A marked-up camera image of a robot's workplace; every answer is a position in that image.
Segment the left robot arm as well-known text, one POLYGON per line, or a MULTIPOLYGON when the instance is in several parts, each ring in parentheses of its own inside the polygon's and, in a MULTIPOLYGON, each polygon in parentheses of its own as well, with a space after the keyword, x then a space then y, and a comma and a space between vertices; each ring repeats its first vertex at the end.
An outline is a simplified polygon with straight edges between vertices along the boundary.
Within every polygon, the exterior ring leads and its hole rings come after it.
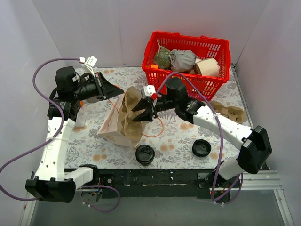
POLYGON ((66 173, 65 156, 69 138, 78 123, 85 123, 80 102, 92 97, 108 100, 124 91, 108 82, 102 73, 78 76, 72 66, 56 71, 56 88, 49 96, 47 142, 40 165, 25 189, 40 201, 70 203, 82 185, 96 188, 100 177, 95 165, 81 165, 66 173))

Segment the green paper coffee cup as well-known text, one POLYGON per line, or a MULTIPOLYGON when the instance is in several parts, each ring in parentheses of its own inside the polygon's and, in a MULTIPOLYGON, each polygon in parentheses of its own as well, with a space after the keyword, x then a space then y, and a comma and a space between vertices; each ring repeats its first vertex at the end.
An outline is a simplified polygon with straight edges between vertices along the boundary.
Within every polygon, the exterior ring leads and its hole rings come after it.
POLYGON ((139 162, 142 166, 149 166, 151 165, 151 162, 148 161, 148 162, 139 162))

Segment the black plastic cup lid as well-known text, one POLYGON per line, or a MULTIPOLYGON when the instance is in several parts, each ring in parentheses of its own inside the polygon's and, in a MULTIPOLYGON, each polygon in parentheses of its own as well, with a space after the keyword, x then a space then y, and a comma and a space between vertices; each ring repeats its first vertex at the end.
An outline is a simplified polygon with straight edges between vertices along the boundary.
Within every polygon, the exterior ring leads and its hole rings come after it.
POLYGON ((140 145, 135 151, 135 157, 138 162, 152 162, 155 157, 155 151, 149 145, 140 145))

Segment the beige paper bag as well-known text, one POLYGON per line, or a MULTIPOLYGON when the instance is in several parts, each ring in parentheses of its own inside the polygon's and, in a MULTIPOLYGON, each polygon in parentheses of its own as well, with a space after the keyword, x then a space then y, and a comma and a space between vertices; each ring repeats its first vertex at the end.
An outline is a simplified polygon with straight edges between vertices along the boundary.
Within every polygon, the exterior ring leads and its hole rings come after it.
POLYGON ((102 138, 107 139, 113 144, 134 147, 137 146, 140 141, 132 144, 129 139, 127 139, 124 135, 117 131, 119 108, 121 106, 121 101, 124 97, 124 94, 118 97, 116 102, 113 104, 112 109, 110 110, 102 126, 98 130, 98 135, 102 138))

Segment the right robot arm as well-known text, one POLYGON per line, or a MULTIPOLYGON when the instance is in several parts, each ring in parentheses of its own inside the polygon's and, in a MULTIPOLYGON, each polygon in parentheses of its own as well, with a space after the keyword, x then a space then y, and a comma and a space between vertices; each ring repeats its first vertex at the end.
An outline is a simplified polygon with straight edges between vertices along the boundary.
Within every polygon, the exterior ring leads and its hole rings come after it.
POLYGON ((213 183, 218 187, 226 186, 230 179, 241 173, 257 174, 272 153, 268 133, 265 128, 247 127, 238 124, 222 115, 212 112, 209 106, 190 97, 186 85, 179 78, 171 78, 166 82, 167 94, 158 96, 155 87, 143 87, 142 98, 132 109, 142 113, 134 121, 152 121, 157 113, 174 109, 176 115, 184 121, 203 127, 215 134, 222 132, 222 140, 234 145, 239 154, 225 160, 213 174, 213 183))

